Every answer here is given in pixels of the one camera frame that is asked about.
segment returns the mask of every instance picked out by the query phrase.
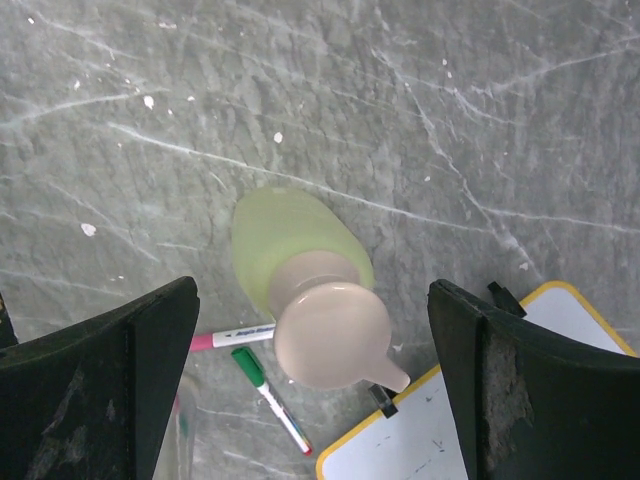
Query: yellow whiteboard frame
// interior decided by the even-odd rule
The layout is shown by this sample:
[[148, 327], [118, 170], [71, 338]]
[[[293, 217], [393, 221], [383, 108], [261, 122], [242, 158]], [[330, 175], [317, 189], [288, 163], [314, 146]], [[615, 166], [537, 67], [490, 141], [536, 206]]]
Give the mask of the yellow whiteboard frame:
[[[611, 339], [614, 342], [616, 342], [616, 344], [627, 355], [631, 355], [631, 356], [634, 356], [634, 357], [637, 356], [636, 352], [633, 351], [633, 349], [627, 344], [627, 342], [625, 342], [622, 339], [622, 337], [620, 335], [618, 335], [618, 333], [613, 329], [613, 327], [611, 325], [609, 325], [609, 323], [607, 323], [607, 321], [602, 317], [602, 315], [600, 315], [600, 313], [588, 302], [588, 300], [582, 296], [582, 294], [578, 291], [578, 289], [576, 287], [574, 287], [573, 285], [571, 285], [570, 283], [562, 282], [562, 281], [558, 281], [558, 280], [552, 281], [552, 282], [546, 282], [546, 283], [542, 284], [540, 287], [538, 287], [537, 289], [535, 289], [533, 292], [531, 292], [529, 295], [527, 295], [522, 300], [522, 302], [520, 302], [520, 303], [524, 307], [526, 307], [531, 302], [533, 302], [536, 298], [538, 298], [540, 295], [542, 295], [544, 292], [546, 292], [547, 290], [550, 290], [552, 288], [562, 288], [562, 289], [568, 291], [576, 300], [578, 300], [580, 305], [582, 305], [582, 307], [587, 312], [589, 312], [589, 314], [594, 318], [594, 320], [596, 322], [598, 322], [598, 324], [603, 328], [603, 330], [605, 332], [607, 332], [607, 334], [611, 337]], [[440, 372], [440, 365], [436, 365], [435, 367], [433, 367], [431, 370], [429, 370], [427, 373], [425, 373], [422, 377], [420, 377], [418, 380], [416, 380], [411, 385], [409, 385], [404, 392], [399, 393], [393, 399], [393, 403], [399, 404], [400, 402], [402, 402], [402, 400], [404, 400], [406, 397], [411, 395], [414, 391], [416, 391], [417, 389], [422, 387], [422, 385], [427, 383], [438, 372]], [[362, 430], [367, 428], [373, 422], [375, 422], [379, 418], [383, 418], [383, 417], [384, 417], [384, 415], [382, 414], [382, 412], [380, 410], [376, 410], [371, 415], [369, 415], [367, 418], [365, 418], [362, 422], [360, 422], [358, 425], [356, 425], [353, 429], [349, 430], [342, 437], [340, 437], [334, 443], [329, 445], [320, 454], [320, 456], [318, 457], [318, 461], [316, 462], [316, 476], [318, 477], [318, 480], [325, 480], [325, 477], [322, 474], [322, 466], [323, 466], [325, 460], [327, 459], [327, 457], [329, 455], [334, 453], [341, 446], [343, 446], [345, 443], [347, 443], [353, 437], [358, 435]]]

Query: pink marker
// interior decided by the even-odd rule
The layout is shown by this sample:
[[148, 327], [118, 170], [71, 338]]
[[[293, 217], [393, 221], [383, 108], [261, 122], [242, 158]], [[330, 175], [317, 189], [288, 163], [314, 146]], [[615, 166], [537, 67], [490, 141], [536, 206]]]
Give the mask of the pink marker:
[[190, 352], [209, 350], [210, 348], [229, 347], [241, 343], [259, 342], [273, 338], [275, 323], [269, 325], [259, 325], [257, 327], [238, 328], [219, 333], [208, 333], [206, 335], [196, 335], [191, 340]]

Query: marble surface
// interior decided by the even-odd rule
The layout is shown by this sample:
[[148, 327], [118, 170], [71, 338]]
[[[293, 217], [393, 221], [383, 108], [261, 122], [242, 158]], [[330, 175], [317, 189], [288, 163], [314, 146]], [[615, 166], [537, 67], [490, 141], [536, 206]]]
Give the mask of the marble surface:
[[[22, 341], [181, 275], [199, 331], [264, 323], [230, 221], [272, 184], [363, 242], [414, 377], [436, 363], [439, 277], [517, 296], [566, 280], [640, 348], [637, 0], [7, 0], [0, 17], [0, 289]], [[364, 384], [309, 391], [255, 351], [317, 453], [374, 409]], [[186, 369], [196, 480], [314, 477], [228, 351]]]

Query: green marker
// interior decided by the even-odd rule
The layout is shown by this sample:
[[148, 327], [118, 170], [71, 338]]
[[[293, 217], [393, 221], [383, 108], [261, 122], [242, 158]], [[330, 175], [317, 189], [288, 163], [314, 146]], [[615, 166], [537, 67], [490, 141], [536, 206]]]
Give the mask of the green marker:
[[267, 400], [269, 407], [271, 407], [273, 413], [282, 422], [284, 428], [287, 429], [287, 432], [289, 432], [298, 447], [300, 447], [302, 453], [307, 456], [311, 455], [313, 452], [311, 449], [311, 443], [307, 440], [307, 437], [304, 436], [304, 433], [302, 433], [302, 430], [293, 420], [291, 415], [289, 415], [289, 412], [285, 410], [282, 402], [280, 402], [271, 392], [269, 383], [267, 383], [267, 380], [264, 377], [262, 365], [251, 349], [249, 347], [236, 348], [231, 352], [231, 356], [236, 363], [240, 365], [240, 368], [249, 378], [253, 386], [256, 387], [260, 394]]

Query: pouring spout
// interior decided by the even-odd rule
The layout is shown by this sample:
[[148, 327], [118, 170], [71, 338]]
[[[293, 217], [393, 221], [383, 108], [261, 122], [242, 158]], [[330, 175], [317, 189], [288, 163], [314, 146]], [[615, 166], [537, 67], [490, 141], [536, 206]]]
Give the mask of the pouring spout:
[[364, 379], [382, 385], [396, 393], [402, 392], [411, 382], [409, 375], [386, 355], [373, 362]]

